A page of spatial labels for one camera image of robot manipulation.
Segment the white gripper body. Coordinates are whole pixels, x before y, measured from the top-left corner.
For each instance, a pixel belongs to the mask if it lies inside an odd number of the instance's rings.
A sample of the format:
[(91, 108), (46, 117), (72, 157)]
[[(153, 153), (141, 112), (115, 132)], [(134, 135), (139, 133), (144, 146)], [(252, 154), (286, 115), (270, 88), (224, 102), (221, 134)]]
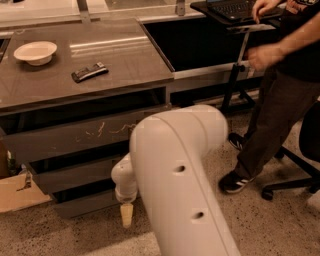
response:
[(129, 183), (117, 183), (115, 187), (116, 199), (122, 203), (132, 203), (136, 200), (138, 194), (138, 186), (135, 181)]

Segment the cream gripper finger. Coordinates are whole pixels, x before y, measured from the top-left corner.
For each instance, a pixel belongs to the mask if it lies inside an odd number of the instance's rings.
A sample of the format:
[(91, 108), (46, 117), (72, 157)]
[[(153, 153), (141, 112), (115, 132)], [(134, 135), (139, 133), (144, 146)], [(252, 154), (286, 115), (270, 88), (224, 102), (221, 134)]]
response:
[(123, 227), (129, 228), (132, 224), (133, 205), (131, 203), (122, 204), (120, 206), (120, 213)]

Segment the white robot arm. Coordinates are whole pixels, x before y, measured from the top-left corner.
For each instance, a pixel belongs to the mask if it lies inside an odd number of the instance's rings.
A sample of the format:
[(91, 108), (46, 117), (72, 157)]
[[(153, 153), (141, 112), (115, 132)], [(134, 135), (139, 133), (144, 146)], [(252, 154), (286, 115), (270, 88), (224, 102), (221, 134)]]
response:
[(157, 113), (137, 124), (113, 167), (123, 225), (141, 197), (162, 256), (241, 256), (202, 164), (227, 131), (209, 105)]

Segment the person left hand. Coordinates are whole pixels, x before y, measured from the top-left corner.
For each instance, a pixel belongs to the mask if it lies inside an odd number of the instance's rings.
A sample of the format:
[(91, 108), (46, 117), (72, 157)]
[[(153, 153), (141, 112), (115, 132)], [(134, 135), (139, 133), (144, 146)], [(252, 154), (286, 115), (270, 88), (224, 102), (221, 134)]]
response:
[(281, 61), (286, 56), (286, 51), (280, 44), (274, 43), (250, 48), (247, 55), (250, 66), (262, 71)]

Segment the person right hand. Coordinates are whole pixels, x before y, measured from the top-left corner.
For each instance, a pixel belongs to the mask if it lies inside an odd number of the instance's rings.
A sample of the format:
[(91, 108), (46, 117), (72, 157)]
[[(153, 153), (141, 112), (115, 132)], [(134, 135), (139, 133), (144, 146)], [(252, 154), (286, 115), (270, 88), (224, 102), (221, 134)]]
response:
[(256, 0), (252, 7), (252, 18), (259, 24), (260, 18), (268, 11), (273, 10), (280, 5), (284, 0)]

